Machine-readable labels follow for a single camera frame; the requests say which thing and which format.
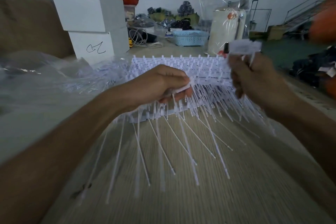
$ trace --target blue plastic basket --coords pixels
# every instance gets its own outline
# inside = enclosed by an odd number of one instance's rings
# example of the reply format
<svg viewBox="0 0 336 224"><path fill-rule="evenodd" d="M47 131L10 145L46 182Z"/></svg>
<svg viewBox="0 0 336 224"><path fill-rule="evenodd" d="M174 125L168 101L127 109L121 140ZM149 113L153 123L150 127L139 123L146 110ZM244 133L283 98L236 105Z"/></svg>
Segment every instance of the blue plastic basket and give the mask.
<svg viewBox="0 0 336 224"><path fill-rule="evenodd" d="M209 34L201 30L173 31L173 38L179 46L202 46L208 40Z"/></svg>

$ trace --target stacked white box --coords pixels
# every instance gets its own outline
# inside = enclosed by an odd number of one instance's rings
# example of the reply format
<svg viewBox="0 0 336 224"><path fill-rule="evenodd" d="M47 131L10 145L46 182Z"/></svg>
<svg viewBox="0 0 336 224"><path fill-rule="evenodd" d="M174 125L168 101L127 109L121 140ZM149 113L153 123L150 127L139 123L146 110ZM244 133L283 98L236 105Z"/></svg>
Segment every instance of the stacked white box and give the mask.
<svg viewBox="0 0 336 224"><path fill-rule="evenodd" d="M129 50L122 0L54 0L76 57L89 64L120 56Z"/></svg>

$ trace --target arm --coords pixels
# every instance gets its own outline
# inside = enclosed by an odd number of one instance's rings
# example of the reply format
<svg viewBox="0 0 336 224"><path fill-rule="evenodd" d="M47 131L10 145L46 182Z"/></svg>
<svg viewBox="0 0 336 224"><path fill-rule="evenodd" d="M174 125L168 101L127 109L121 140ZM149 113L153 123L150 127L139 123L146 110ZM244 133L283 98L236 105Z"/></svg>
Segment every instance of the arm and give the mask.
<svg viewBox="0 0 336 224"><path fill-rule="evenodd" d="M69 175L114 118L154 100L166 102L168 89L189 82L178 69L159 65L134 80L113 87L64 120L19 155L0 166L2 223L38 223ZM192 94L191 88L177 100Z"/></svg>
<svg viewBox="0 0 336 224"><path fill-rule="evenodd" d="M246 94L291 131L336 184L336 122L296 96L269 58L257 54L251 67L246 63L229 57L237 97Z"/></svg>

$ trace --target hand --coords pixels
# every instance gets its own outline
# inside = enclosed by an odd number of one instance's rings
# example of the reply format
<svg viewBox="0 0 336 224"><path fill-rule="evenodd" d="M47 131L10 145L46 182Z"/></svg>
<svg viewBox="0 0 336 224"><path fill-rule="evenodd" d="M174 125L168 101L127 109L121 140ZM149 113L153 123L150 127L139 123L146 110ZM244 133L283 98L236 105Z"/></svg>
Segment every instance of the hand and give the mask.
<svg viewBox="0 0 336 224"><path fill-rule="evenodd" d="M229 66L236 96L241 98L246 94L269 117L286 115L298 101L298 97L275 71L272 61L261 53L256 53L251 67L248 59L243 61L239 55L230 55Z"/></svg>
<svg viewBox="0 0 336 224"><path fill-rule="evenodd" d="M114 88L117 88L118 94L128 103L127 108L134 110L140 105L155 100L167 103L172 99L172 90L186 86L189 81L188 76L182 70L158 65L135 79ZM185 96L191 97L192 93L193 90L190 87L175 94L175 100L178 101Z"/></svg>

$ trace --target person's left hand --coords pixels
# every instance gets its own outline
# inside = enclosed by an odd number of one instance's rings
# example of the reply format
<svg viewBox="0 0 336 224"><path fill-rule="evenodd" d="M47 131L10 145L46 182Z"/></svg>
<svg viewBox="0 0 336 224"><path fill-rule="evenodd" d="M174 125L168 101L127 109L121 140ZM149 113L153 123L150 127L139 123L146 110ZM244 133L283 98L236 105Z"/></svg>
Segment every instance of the person's left hand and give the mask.
<svg viewBox="0 0 336 224"><path fill-rule="evenodd" d="M182 70L158 65L135 79L116 87L118 94L129 103L129 109L135 109L155 100L167 103L172 99L172 90L186 86L189 81L188 76ZM175 100L178 101L185 96L191 97L192 93L193 90L190 87L175 94Z"/></svg>

